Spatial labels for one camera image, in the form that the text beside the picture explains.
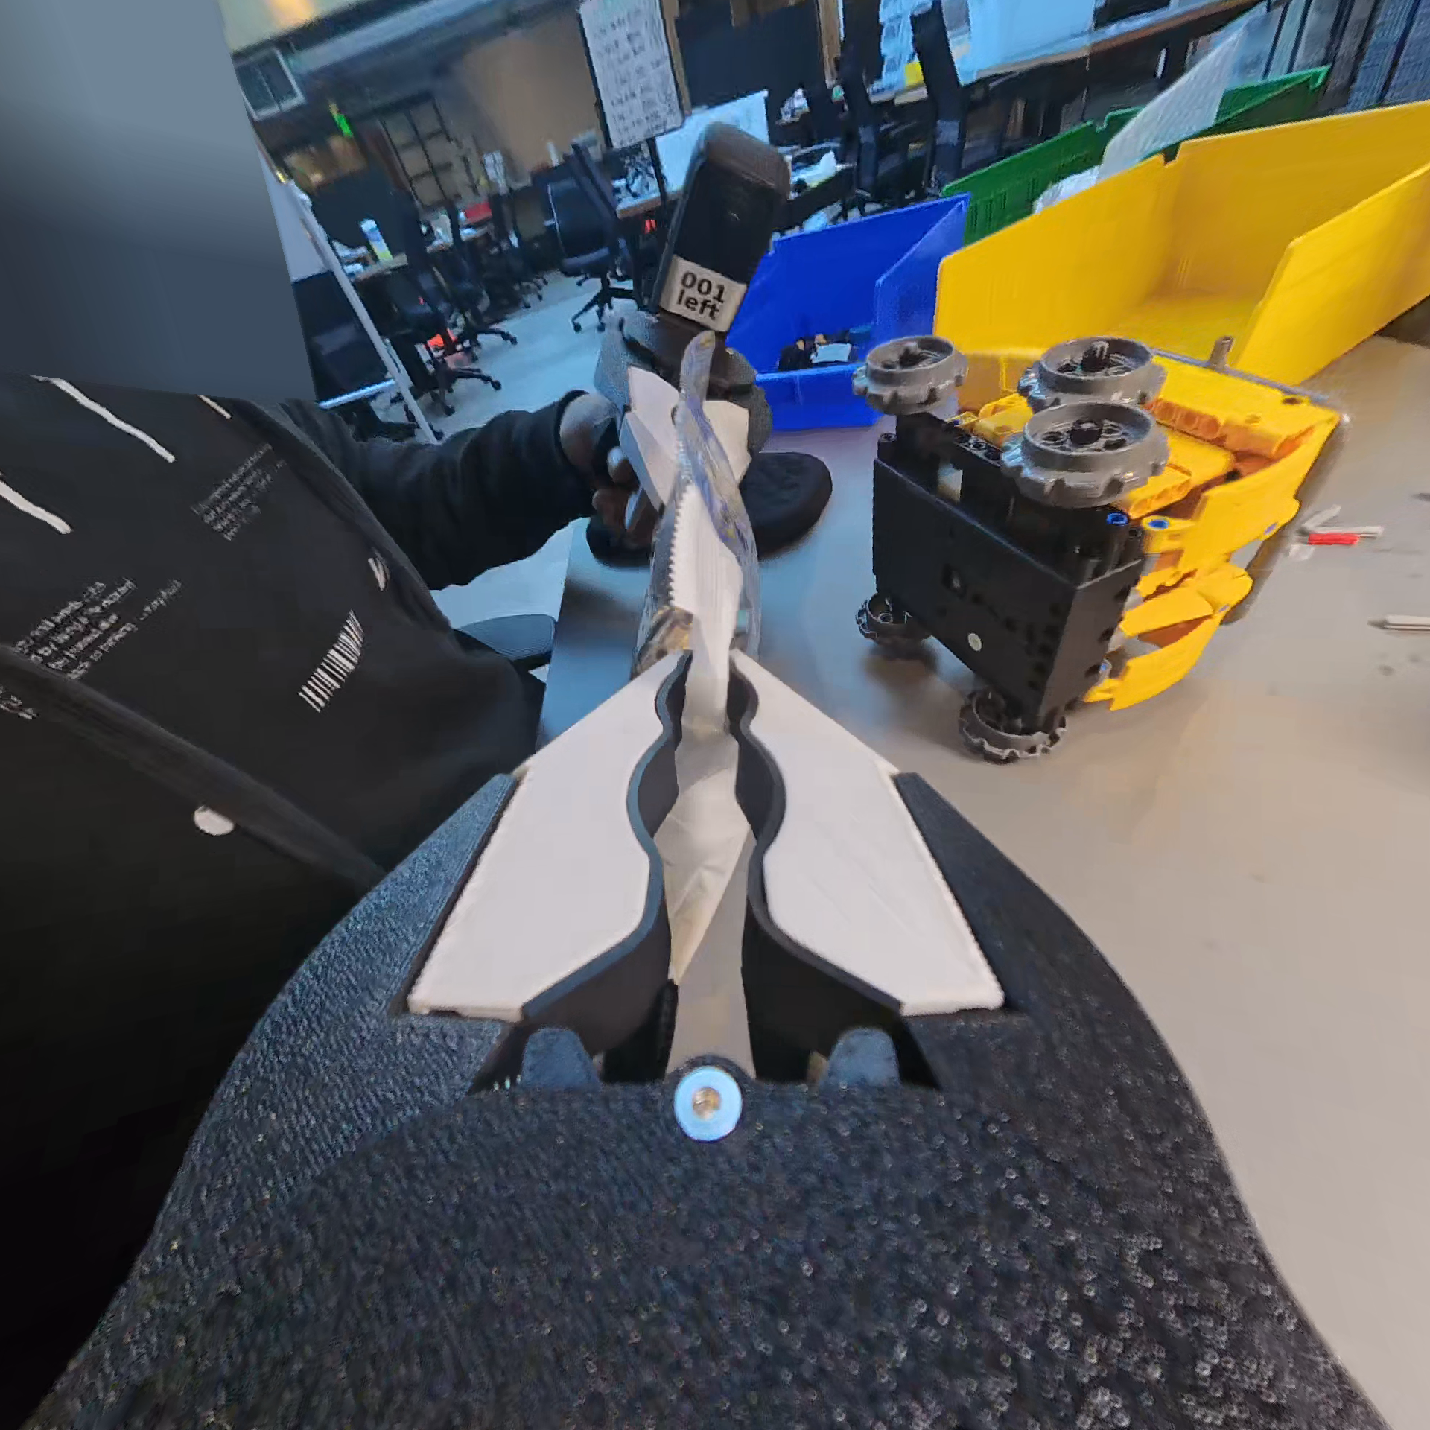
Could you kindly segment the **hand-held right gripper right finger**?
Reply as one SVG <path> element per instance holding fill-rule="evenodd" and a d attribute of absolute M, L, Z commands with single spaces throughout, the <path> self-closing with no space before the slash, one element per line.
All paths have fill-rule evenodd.
<path fill-rule="evenodd" d="M 752 656 L 731 658 L 736 799 L 755 838 L 741 988 L 755 1075 L 796 1083 L 854 1032 L 932 1082 L 920 1020 L 1009 998 L 939 866 L 901 774 Z"/>

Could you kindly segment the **white metal post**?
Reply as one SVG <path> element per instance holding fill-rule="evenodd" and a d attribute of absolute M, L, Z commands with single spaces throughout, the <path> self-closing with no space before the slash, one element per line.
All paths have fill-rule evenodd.
<path fill-rule="evenodd" d="M 263 178 L 299 305 L 316 406 L 358 437 L 438 442 L 408 370 L 379 331 L 311 202 L 283 179 L 261 142 Z"/>

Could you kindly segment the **person's left hand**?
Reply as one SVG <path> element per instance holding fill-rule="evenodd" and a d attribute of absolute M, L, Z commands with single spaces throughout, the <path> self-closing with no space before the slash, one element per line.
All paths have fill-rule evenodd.
<path fill-rule="evenodd" d="M 639 472 L 620 438 L 622 413 L 607 397 L 580 392 L 564 404 L 561 448 L 581 476 L 590 513 L 612 545 L 622 552 L 648 552 L 658 511 L 639 483 Z"/>

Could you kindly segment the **green storage bin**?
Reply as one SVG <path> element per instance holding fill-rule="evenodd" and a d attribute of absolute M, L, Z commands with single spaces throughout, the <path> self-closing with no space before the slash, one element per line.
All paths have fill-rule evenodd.
<path fill-rule="evenodd" d="M 1140 156 L 1146 159 L 1158 152 L 1170 152 L 1194 139 L 1220 139 L 1306 120 L 1317 110 L 1329 79 L 1330 67 L 1320 65 L 1233 86 L 1225 93 L 1209 125 L 1196 132 L 1187 120 L 1174 120 L 1169 140 L 1160 147 L 1143 147 Z M 946 186 L 942 198 L 963 197 L 969 202 L 964 244 L 976 244 L 1005 227 L 1027 220 L 1048 191 L 1078 174 L 1097 174 L 1106 152 L 1143 113 L 1141 106 L 1135 106 L 1112 111 L 1102 120 L 1087 120 Z"/>

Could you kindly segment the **white printed notice board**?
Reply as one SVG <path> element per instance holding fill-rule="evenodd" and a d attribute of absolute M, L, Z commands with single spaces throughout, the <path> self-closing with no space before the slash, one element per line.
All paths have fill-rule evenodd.
<path fill-rule="evenodd" d="M 660 2 L 583 2 L 588 65 L 612 151 L 631 151 L 687 122 Z"/>

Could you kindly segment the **large yellow storage bin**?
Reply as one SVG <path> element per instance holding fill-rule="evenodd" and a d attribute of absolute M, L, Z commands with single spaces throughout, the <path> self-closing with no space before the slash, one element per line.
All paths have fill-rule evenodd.
<path fill-rule="evenodd" d="M 952 253 L 969 358 L 1121 336 L 1301 385 L 1429 294 L 1429 105 L 1187 142 Z"/>

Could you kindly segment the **white plastic bags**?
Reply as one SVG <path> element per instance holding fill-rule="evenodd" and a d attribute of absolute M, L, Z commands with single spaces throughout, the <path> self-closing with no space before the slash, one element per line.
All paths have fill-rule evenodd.
<path fill-rule="evenodd" d="M 1206 57 L 1138 111 L 1111 140 L 1097 168 L 1075 173 L 1048 188 L 1032 212 L 1051 210 L 1102 181 L 1138 168 L 1155 154 L 1206 132 L 1220 118 L 1225 94 L 1238 69 L 1245 33 L 1247 21 L 1237 21 L 1221 31 Z"/>

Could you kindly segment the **stack of coloured storage bins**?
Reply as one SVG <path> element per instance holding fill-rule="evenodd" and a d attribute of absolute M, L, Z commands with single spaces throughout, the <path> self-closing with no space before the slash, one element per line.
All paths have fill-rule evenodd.
<path fill-rule="evenodd" d="M 1278 2 L 1257 21 L 1250 77 L 1325 69 L 1318 115 L 1429 99 L 1427 2 Z"/>

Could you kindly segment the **clear plastic bag of parts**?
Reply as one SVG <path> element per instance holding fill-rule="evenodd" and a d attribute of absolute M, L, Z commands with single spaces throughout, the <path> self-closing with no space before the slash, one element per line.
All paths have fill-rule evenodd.
<path fill-rule="evenodd" d="M 711 334 L 699 336 L 685 351 L 680 372 L 678 387 L 694 385 L 697 377 L 706 379 L 706 402 L 721 401 L 711 396 L 714 350 Z M 743 515 L 726 462 L 724 506 L 733 517 Z M 760 636 L 762 580 L 757 547 L 757 653 Z M 738 651 L 731 646 L 731 636 L 724 634 L 721 666 L 695 666 L 687 653 L 668 654 L 689 658 L 685 711 L 675 726 L 680 738 L 675 751 L 677 801 L 656 837 L 666 876 L 675 983 L 682 983 L 689 974 L 748 838 L 748 823 L 740 814 L 736 797 L 738 746 L 728 721 L 731 658 Z M 654 665 L 639 666 L 636 654 L 634 673 L 643 675 Z"/>

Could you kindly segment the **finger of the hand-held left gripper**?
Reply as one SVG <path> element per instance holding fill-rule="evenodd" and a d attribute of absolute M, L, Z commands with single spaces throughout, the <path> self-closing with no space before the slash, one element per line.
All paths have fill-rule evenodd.
<path fill-rule="evenodd" d="M 680 517 L 680 607 L 697 619 L 706 636 L 731 636 L 731 646 L 757 654 L 757 505 L 745 493 L 753 465 L 748 450 L 748 413 L 724 401 L 704 408 L 712 431 L 711 448 L 726 459 L 741 517 L 724 506 L 711 513 L 707 494 L 714 491 L 711 469 L 699 469 L 685 494 Z M 699 477 L 707 476 L 702 489 Z"/>
<path fill-rule="evenodd" d="M 706 379 L 675 387 L 632 375 L 620 448 L 637 476 L 629 528 L 649 527 L 649 578 L 637 665 L 687 653 L 724 663 L 724 450 L 706 411 Z"/>

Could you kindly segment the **black office chair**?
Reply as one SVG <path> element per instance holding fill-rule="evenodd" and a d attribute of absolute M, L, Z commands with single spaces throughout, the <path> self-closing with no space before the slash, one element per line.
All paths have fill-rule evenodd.
<path fill-rule="evenodd" d="M 389 309 L 389 340 L 394 345 L 413 389 L 435 402 L 443 416 L 455 416 L 454 394 L 462 382 L 481 382 L 501 389 L 500 382 L 477 372 L 459 372 L 452 358 L 460 353 L 454 316 L 445 305 L 445 290 L 430 254 L 418 207 L 397 200 L 396 259 L 382 282 Z"/>
<path fill-rule="evenodd" d="M 547 198 L 561 271 L 598 285 L 597 295 L 571 317 L 571 328 L 581 334 L 583 321 L 595 316 L 597 331 L 603 333 L 605 319 L 619 302 L 639 299 L 636 259 L 622 232 L 615 193 L 603 181 L 591 152 L 574 147 L 564 174 L 549 183 Z"/>

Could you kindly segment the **background wooden desk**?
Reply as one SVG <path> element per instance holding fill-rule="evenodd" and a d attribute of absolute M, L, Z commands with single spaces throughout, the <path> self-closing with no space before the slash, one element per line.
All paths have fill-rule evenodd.
<path fill-rule="evenodd" d="M 1068 76 L 1100 84 L 1102 72 L 1123 64 L 1155 65 L 1157 79 L 1170 84 L 1182 77 L 1208 36 L 1221 33 L 1254 8 L 1252 2 L 1099 2 L 1090 42 L 964 86 L 1032 76 Z M 912 103 L 922 96 L 923 71 L 913 35 L 913 21 L 922 13 L 942 16 L 940 4 L 879 4 L 883 71 L 871 86 L 874 101 Z"/>

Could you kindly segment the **yellow brick toy truck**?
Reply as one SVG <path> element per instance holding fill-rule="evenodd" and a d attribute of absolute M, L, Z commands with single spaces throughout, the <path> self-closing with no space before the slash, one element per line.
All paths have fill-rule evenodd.
<path fill-rule="evenodd" d="M 1303 387 L 1121 336 L 975 358 L 901 338 L 869 351 L 854 391 L 895 421 L 872 467 L 860 631 L 956 656 L 973 677 L 959 736 L 1000 765 L 1051 753 L 1078 707 L 1182 683 L 1271 580 L 1347 425 Z M 1170 440 L 1163 476 L 1104 508 L 1020 496 L 1003 447 L 1072 401 L 1148 411 Z"/>

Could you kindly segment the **blue storage bin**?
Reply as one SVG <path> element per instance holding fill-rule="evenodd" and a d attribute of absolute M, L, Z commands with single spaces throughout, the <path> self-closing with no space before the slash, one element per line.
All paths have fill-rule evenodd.
<path fill-rule="evenodd" d="M 854 374 L 869 350 L 935 331 L 939 271 L 964 244 L 969 208 L 959 193 L 774 242 L 728 345 L 757 368 L 779 435 L 876 423 Z M 784 353 L 816 334 L 849 358 L 784 370 Z"/>

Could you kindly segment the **white box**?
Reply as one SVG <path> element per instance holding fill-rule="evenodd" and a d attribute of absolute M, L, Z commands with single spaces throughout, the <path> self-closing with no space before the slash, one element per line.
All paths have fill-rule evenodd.
<path fill-rule="evenodd" d="M 1097 9 L 1099 2 L 940 2 L 963 84 L 1089 43 Z"/>

